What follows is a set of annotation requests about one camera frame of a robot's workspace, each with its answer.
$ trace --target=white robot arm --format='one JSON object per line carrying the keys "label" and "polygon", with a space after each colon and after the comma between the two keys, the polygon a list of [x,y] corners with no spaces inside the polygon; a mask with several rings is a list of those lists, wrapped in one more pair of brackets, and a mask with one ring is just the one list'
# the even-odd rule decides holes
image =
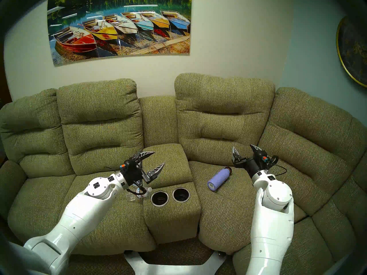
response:
{"label": "white robot arm", "polygon": [[[148,173],[143,171],[141,163],[153,153],[135,154],[120,166],[119,173],[91,180],[69,202],[53,230],[44,236],[29,239],[24,247],[38,254],[49,266],[52,275],[61,274],[68,266],[69,256],[76,244],[99,225],[118,193],[128,190],[137,197],[146,197],[152,190],[150,187],[146,190],[141,185],[142,179],[149,184],[162,171],[164,163]],[[141,192],[131,191],[131,185],[136,185]]]}
{"label": "white robot arm", "polygon": [[246,275],[279,275],[284,255],[291,244],[294,225],[292,190],[268,174],[277,156],[269,157],[250,145],[254,156],[242,158],[233,147],[232,162],[244,168],[257,191],[251,226],[251,259]]}

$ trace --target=red boat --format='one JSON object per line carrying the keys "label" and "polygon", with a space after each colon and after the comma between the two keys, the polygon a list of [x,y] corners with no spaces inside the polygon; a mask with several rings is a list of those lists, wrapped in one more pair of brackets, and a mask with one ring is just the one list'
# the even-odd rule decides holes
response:
{"label": "red boat", "polygon": [[97,48],[92,34],[74,26],[68,26],[53,36],[62,48],[71,52],[83,53]]}

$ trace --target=white wall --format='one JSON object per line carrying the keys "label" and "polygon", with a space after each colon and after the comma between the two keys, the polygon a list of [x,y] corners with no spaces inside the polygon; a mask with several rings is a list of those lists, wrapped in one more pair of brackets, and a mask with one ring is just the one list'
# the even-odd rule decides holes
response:
{"label": "white wall", "polygon": [[279,86],[296,87],[348,111],[367,126],[367,88],[342,67],[336,33],[346,15],[335,0],[294,0],[292,37]]}
{"label": "white wall", "polygon": [[173,95],[183,72],[272,80],[282,76],[291,36],[293,0],[192,0],[190,55],[93,59],[55,67],[47,31],[47,2],[8,32],[5,72],[13,100],[47,88],[132,78],[138,96]]}

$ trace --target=metal base plate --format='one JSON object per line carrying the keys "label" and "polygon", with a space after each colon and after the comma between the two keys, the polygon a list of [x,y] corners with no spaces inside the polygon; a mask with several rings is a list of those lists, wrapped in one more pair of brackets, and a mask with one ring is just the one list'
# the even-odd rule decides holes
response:
{"label": "metal base plate", "polygon": [[135,275],[214,275],[226,260],[227,256],[219,256],[215,251],[202,265],[155,265],[146,263],[137,252],[124,254],[127,262],[135,271]]}

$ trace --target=purple water bottle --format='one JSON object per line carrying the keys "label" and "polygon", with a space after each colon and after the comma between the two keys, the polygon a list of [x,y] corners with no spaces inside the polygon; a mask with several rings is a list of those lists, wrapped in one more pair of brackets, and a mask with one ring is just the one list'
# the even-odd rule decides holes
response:
{"label": "purple water bottle", "polygon": [[216,175],[212,177],[211,180],[208,181],[208,187],[211,191],[216,191],[219,186],[222,185],[224,181],[230,176],[232,173],[232,169],[229,166],[221,169]]}

